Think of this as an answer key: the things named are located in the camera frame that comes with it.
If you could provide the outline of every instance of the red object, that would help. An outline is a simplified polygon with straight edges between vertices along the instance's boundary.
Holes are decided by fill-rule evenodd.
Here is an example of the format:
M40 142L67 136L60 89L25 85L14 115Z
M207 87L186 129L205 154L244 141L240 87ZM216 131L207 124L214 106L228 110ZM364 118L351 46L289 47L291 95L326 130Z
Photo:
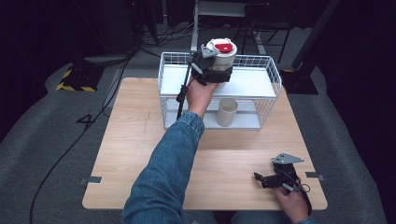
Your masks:
M228 53L233 50L233 45L228 43L228 44L217 44L215 45L215 48L218 49L221 53Z

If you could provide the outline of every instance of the white wire rack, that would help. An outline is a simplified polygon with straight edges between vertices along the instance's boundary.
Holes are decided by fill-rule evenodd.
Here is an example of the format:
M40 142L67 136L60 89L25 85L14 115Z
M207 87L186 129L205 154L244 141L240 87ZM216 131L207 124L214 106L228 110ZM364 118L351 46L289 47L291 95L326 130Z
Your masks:
M179 103L176 97L184 83L190 60L189 53L164 52L162 54L158 89L165 129L177 119ZM205 127L207 129L260 129L281 90L282 81L271 57L236 55L230 82L213 93L212 101L205 112ZM222 98L233 98L238 103L233 124L229 127L221 127L216 122L219 101Z

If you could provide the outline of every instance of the denim sleeve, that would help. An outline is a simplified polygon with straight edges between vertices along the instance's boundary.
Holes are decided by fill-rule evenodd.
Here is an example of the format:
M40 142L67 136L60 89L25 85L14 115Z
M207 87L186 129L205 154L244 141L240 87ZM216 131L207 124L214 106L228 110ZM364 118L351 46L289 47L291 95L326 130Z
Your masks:
M132 186L122 223L183 222L185 191L204 130L202 119L191 112L169 127Z
M317 224L317 222L312 217L307 217L299 221L297 224Z

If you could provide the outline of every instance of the human arm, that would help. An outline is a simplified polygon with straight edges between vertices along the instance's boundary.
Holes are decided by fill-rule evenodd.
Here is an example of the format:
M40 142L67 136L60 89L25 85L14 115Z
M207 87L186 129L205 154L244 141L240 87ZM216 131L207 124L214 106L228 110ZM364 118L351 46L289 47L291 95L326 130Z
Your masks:
M286 215L292 223L316 224L317 222L308 215L308 206L301 192L287 193L284 188L274 189L276 199L279 201Z
M216 85L193 81L184 113L154 148L148 165L134 182L122 223L182 223L182 205L191 168L204 133L202 117Z

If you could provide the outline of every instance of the wooden table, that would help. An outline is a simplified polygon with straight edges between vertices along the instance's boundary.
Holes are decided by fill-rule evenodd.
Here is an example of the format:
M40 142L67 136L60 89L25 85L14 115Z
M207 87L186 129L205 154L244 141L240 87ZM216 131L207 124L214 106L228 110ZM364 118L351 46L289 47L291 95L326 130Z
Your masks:
M131 186L147 165L165 133L155 78L125 78L107 124L83 205L89 209L122 209ZM263 189L253 172L273 175L271 159L279 153L305 159L294 163L309 185L313 209L327 207L300 129L285 92L281 92L259 131L206 130L198 147L187 187L185 209L279 210L271 189Z

